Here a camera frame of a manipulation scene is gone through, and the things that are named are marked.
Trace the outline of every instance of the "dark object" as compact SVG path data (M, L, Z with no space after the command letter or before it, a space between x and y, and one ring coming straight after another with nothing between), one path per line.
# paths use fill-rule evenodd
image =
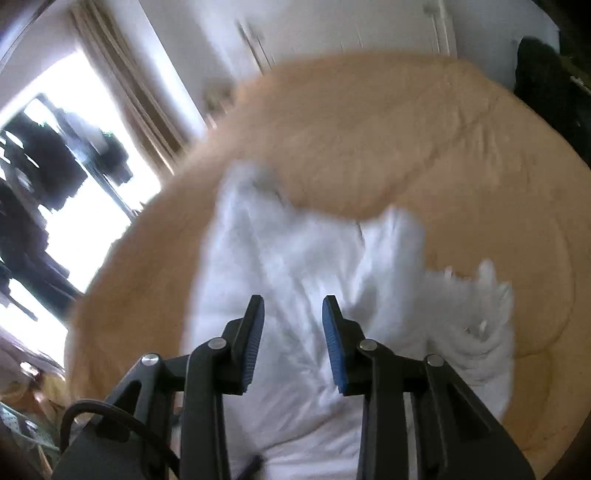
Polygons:
M366 340L333 296L324 299L322 322L339 391L365 396L358 478L408 478L409 392L420 479L535 479L519 447L443 358L411 360Z
M123 198L121 198L113 188L113 185L111 185L111 182L116 184L117 182L124 183L131 178L131 172L125 164L125 161L127 160L127 152L125 152L125 157L122 157L121 150L118 150L119 148L122 149L119 141L115 137L111 139L105 138L111 153L108 151L106 154L100 155L90 141L79 135L70 125L64 110L53 105L45 94L38 95L37 99L53 114L60 127L64 141L76 154L88 173L96 180L100 187L107 192L119 208L125 212L129 219L132 221L135 220L137 212L125 203Z
M535 110L591 165L591 95L561 57L532 37L519 44L515 95Z
M587 480L591 472L591 415L587 417L573 443L544 480Z
M0 421L0 465L2 477L18 480L44 480L27 455L14 441L10 430Z
M77 415L100 415L65 450L52 478L164 479L171 468L180 479L229 480L222 395L242 395L252 381L264 316L262 298L253 296L244 317L229 322L221 338L171 360L144 355L106 402L74 403L61 426L62 448ZM180 460L166 446L179 391L185 392ZM260 464L255 458L247 470Z
M222 394L241 395L252 381L264 321L253 296L243 319L190 356L163 361L145 355L106 402L81 401L64 416L61 445L74 418L98 413L68 447L54 480L229 480ZM358 478L408 478L403 392L413 394L421 480L534 480L509 435L454 370L437 355L424 362L394 355L343 319L326 297L323 324L335 383L344 395L365 395ZM174 393L185 392L181 458L169 450ZM132 430L137 436L130 436ZM253 458L237 480L262 467Z
M0 180L0 255L2 291L10 294L15 278L55 317L64 320L80 292L67 280L69 272L46 252L47 232L29 216L14 192Z
M129 155L114 134L103 134L108 149L96 159L99 170L108 176L115 185L127 183L133 176L127 166Z
M591 72L591 5L581 0L533 0L567 38L580 67Z
M6 158L17 162L18 168L31 182L34 192L44 192L39 197L40 203L50 210L60 210L66 199L74 196L87 178L60 134L48 125L39 125L24 112L16 114L4 130L15 135L23 147L20 149L8 142L5 136Z
M2 0L0 2L0 72L26 29L55 0Z

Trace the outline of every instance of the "clothes on rack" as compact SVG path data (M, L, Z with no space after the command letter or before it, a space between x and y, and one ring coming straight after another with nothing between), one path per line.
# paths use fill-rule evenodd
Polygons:
M27 175L33 191L43 187L41 201L46 208L60 210L66 199L78 191L87 175L68 149L61 136L48 125L39 125L24 112L16 114L6 125L22 142L22 151L7 135L4 156L16 161Z
M10 187L0 180L2 278L18 280L55 317L65 319L80 292L67 280L69 272L45 252L47 239L47 232L31 219ZM3 286L2 292L9 298L7 286Z

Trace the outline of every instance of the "window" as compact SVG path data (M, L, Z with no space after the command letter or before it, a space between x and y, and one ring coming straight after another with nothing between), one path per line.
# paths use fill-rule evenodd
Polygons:
M128 166L133 173L129 182L118 187L118 193L130 207L141 210L160 190L160 184L134 147L115 104L85 56L74 53L58 61L25 89L24 96L32 98L38 93L45 93L66 112L75 112L101 130L115 134L129 154ZM25 113L38 123L57 128L55 119L39 100L30 102ZM5 117L0 112L0 118L7 120ZM76 288L86 291L113 241L129 226L129 218L91 177L59 211L50 212L43 206L39 210L47 220L47 253L70 271L69 280ZM11 296L31 310L38 321L11 304L7 309L0 306L0 326L63 365L66 328L19 282L12 280L10 288Z

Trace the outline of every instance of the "black cable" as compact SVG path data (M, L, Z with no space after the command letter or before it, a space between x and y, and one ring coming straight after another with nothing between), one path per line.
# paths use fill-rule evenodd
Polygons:
M102 415L109 420L116 421L139 435L142 440L146 441L152 448L154 448L154 450L162 455L163 459L168 464L168 467L173 471L177 478L180 478L180 462L178 457L158 435L125 410L98 400L79 400L66 410L60 428L61 453L64 453L70 444L70 431L72 430L74 419L83 413Z

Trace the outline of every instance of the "dark clothing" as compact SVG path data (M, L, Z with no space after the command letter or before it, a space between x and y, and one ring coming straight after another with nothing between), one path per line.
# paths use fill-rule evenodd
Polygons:
M16 114L5 130L18 137L23 145L21 150L10 142L6 158L11 162L14 158L25 169L34 191L44 191L41 204L50 210L61 209L87 177L61 136L50 126L39 125L23 112ZM22 153L31 157L39 167L36 168Z

